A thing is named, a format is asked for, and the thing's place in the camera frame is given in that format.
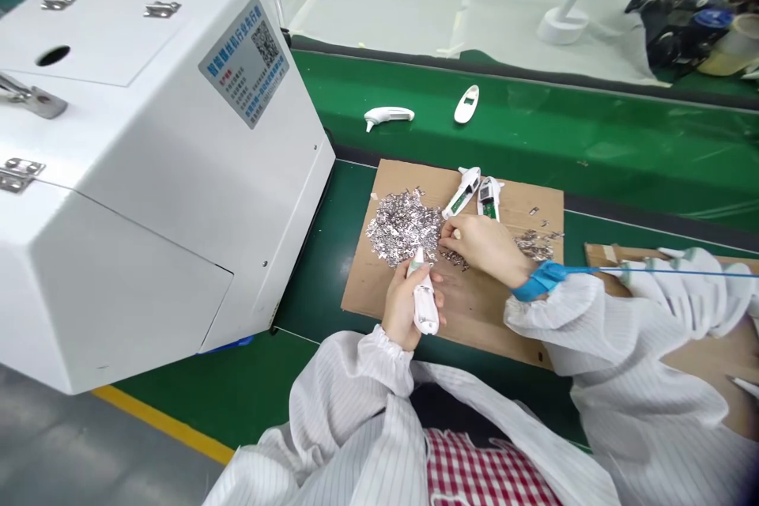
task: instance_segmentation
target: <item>person's left hand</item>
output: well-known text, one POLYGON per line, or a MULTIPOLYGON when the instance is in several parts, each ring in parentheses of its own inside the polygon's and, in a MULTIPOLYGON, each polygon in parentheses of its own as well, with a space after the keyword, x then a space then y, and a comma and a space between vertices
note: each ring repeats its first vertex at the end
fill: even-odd
MULTIPOLYGON (((385 330, 385 335, 406 352, 413 352, 421 339, 421 332, 413 323, 413 290, 429 274, 429 265, 425 264, 406 278, 406 271, 408 271, 410 263, 411 259, 407 259, 395 270, 393 280, 387 288, 385 314, 382 317, 382 328, 385 330)), ((432 282, 443 282, 443 278, 437 273, 432 273, 429 277, 432 282)), ((435 304, 441 326, 445 326, 445 318, 440 313, 443 302, 443 293, 436 290, 435 304)))

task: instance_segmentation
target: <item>yellow floor line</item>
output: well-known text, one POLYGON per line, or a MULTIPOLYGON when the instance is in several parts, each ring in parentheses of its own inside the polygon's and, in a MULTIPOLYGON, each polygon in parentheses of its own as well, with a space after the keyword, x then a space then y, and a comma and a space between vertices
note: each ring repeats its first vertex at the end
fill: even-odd
POLYGON ((231 448, 195 431, 189 425, 169 417, 166 413, 154 409, 131 395, 125 394, 120 389, 113 386, 98 387, 93 390, 93 394, 218 463, 225 465, 232 460, 232 455, 235 452, 231 448))

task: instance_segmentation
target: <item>green workbench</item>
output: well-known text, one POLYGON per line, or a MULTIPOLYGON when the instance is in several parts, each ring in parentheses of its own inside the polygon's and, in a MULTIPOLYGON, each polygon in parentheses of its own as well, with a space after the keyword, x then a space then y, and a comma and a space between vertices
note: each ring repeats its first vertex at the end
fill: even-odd
MULTIPOLYGON (((662 215, 687 214, 683 228, 693 219, 719 221, 733 245, 736 235, 749 235, 736 229, 757 229, 759 158, 749 136, 759 131, 755 115, 322 54, 297 53, 296 61, 339 156, 369 164, 380 156, 447 168, 476 164, 487 175, 567 191, 568 210, 586 198, 621 207, 616 221, 587 211, 565 213, 567 264, 584 264, 586 242, 700 244, 716 254, 757 257, 679 236, 671 225, 666 231, 658 222, 645 227, 662 215), (457 127, 453 107, 475 82, 481 89, 477 113, 457 127), (367 135, 364 112, 388 104, 412 108, 417 116, 367 135), (638 209, 653 217, 624 217, 638 209)), ((377 323, 340 309, 375 172, 336 163, 274 320, 280 331, 117 387, 230 447, 253 443, 264 429, 287 421, 289 388, 317 343, 339 330, 369 332, 377 323)), ((707 229, 709 241, 727 242, 716 226, 707 229)), ((424 338, 416 357, 472 372, 526 403, 562 436, 585 442, 570 379, 442 338, 424 338)))

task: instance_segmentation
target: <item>elastic cuff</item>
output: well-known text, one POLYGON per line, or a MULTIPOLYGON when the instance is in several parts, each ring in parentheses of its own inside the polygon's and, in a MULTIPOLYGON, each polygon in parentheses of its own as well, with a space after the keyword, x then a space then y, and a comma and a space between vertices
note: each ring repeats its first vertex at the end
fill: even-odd
POLYGON ((597 295, 603 294, 603 281, 588 274, 570 274, 545 300, 506 301, 504 323, 526 328, 556 330, 584 314, 597 295))
POLYGON ((406 352, 401 346, 390 340, 387 337, 387 334, 385 334, 385 330, 379 324, 374 326, 374 330, 367 336, 367 338, 374 341, 379 349, 385 352, 393 360, 408 364, 411 362, 411 358, 413 358, 413 352, 406 352))

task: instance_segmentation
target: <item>person's right hand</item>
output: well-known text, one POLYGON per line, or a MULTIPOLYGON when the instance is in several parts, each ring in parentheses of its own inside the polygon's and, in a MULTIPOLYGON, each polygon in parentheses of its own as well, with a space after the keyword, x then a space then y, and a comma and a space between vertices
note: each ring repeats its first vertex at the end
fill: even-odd
POLYGON ((510 289, 524 285, 538 268, 514 243, 508 229, 491 217, 458 215, 445 222, 440 246, 461 255, 475 269, 485 271, 510 289), (453 235, 459 230, 461 239, 453 235))

